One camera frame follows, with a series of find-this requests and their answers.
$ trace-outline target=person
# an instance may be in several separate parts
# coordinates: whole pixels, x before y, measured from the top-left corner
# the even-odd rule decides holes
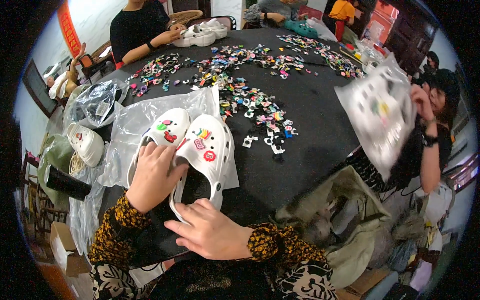
[[[418,76],[413,77],[409,76],[408,78],[411,80],[412,84],[423,85],[424,82],[429,83],[432,76],[438,70],[438,65],[440,64],[440,60],[435,52],[429,51],[427,53],[427,63],[423,65],[423,73],[417,73]]]
[[[292,227],[240,226],[208,199],[176,204],[189,224],[164,223],[180,235],[177,245],[199,256],[175,262],[137,287],[129,274],[133,240],[188,168],[178,165],[168,173],[174,153],[175,147],[154,142],[140,148],[132,185],[105,212],[88,253],[93,299],[338,299],[324,250],[299,239]],[[276,276],[279,268],[284,272]]]
[[[439,69],[430,84],[413,84],[411,100],[417,105],[415,128],[403,146],[387,183],[383,182],[362,148],[347,158],[347,163],[375,192],[403,189],[417,176],[420,176],[425,193],[433,191],[440,182],[440,175],[452,151],[450,131],[460,100],[455,74]]]
[[[299,9],[307,3],[308,0],[258,0],[248,8],[243,18],[262,28],[280,27],[285,20],[303,20],[308,14],[299,15]]]
[[[47,86],[50,86],[48,95],[51,99],[68,98],[73,90],[78,87],[78,71],[76,65],[78,60],[85,54],[85,48],[86,43],[82,43],[80,52],[71,60],[68,70],[58,76],[56,80],[53,80],[51,76],[47,78]]]
[[[170,20],[159,0],[128,0],[110,25],[117,68],[179,39],[184,29],[184,25]]]
[[[335,35],[338,41],[342,40],[343,32],[345,31],[345,22],[353,25],[355,19],[355,6],[358,2],[351,3],[352,0],[337,0],[332,7],[329,14],[324,13],[322,21],[327,28]]]

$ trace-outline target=orange shirt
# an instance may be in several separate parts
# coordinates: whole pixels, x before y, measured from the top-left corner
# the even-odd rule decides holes
[[[328,15],[337,20],[346,20],[348,17],[355,17],[355,8],[347,0],[337,0]]]

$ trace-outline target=white clog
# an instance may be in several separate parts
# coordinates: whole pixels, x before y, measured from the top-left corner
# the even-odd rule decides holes
[[[200,23],[200,28],[210,28],[214,33],[215,33],[215,38],[224,38],[227,36],[228,29],[227,27],[220,23],[219,21],[216,20],[216,18],[213,18],[212,20],[208,22],[201,22]]]
[[[181,38],[174,41],[173,44],[177,47],[190,47],[197,45],[205,47],[215,42],[216,36],[210,28],[201,28],[199,25],[193,25],[187,30],[181,32]]]
[[[234,159],[235,146],[228,126],[211,115],[196,118],[177,148],[174,165],[188,162],[201,176],[207,180],[210,191],[207,198],[213,206],[220,210],[223,202],[222,192],[227,180],[228,168]],[[170,208],[177,218],[187,223],[175,208],[175,203],[182,201],[187,172],[182,176],[170,193]]]
[[[79,123],[71,123],[67,137],[78,156],[90,167],[95,167],[102,158],[103,140],[95,131]]]
[[[155,120],[153,125],[142,135],[138,143],[137,152],[132,157],[132,162],[127,172],[127,189],[133,181],[137,170],[138,153],[140,147],[146,146],[149,142],[157,145],[178,146],[190,126],[190,116],[183,108],[172,108]]]

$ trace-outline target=red banner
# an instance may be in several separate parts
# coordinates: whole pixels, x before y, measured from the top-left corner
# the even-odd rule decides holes
[[[78,39],[75,28],[73,27],[72,18],[70,17],[70,10],[68,9],[68,0],[60,6],[57,10],[57,16],[59,18],[60,29],[65,39],[65,43],[70,50],[73,57],[76,57],[80,53],[80,40]]]

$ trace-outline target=black table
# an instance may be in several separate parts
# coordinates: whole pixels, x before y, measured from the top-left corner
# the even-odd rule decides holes
[[[204,60],[214,56],[211,47],[221,49],[222,45],[244,45],[253,48],[258,44],[271,49],[270,55],[297,55],[298,53],[285,47],[277,35],[289,35],[285,29],[249,29],[231,31],[224,39],[217,40],[209,47],[176,48],[172,45],[158,50],[148,58],[122,67],[104,77],[102,81],[113,78],[125,80],[141,69],[145,63],[161,54],[179,53],[180,60],[187,57],[194,60]],[[337,52],[339,45],[322,41]],[[319,56],[311,51],[309,56],[302,54],[307,60],[309,56]],[[312,188],[331,174],[335,166],[343,162],[346,156],[359,142],[350,125],[347,114],[343,110],[334,91],[334,86],[345,86],[350,80],[335,75],[329,67],[307,66],[312,73],[303,74],[293,70],[288,79],[272,76],[272,69],[263,69],[256,65],[243,64],[239,70],[234,70],[234,77],[243,77],[249,88],[258,88],[268,95],[275,96],[275,102],[286,111],[286,119],[293,121],[293,127],[299,135],[286,139],[282,144],[285,149],[284,162],[278,163],[272,159],[272,149],[263,142],[264,136],[252,143],[251,148],[242,146],[243,139],[252,128],[250,120],[237,114],[228,117],[227,124],[232,129],[235,141],[235,162],[237,165],[240,187],[223,192],[224,200],[221,211],[241,225],[268,221],[269,214],[289,203],[294,196]],[[175,74],[170,74],[172,83],[176,79],[191,79],[197,73],[195,67],[181,68]],[[139,80],[130,83],[139,84]],[[128,95],[123,105],[174,94],[191,92],[190,86],[180,84],[170,85],[168,92],[162,86],[154,86],[142,97]],[[96,130],[106,141],[110,140],[112,125]],[[104,211],[115,205],[122,193],[122,187],[107,188],[100,219]],[[175,244],[176,235],[163,227],[163,221],[176,219],[168,202],[164,201],[152,213],[154,224],[138,238],[138,257],[135,265],[146,266],[168,259],[185,252],[186,248]]]

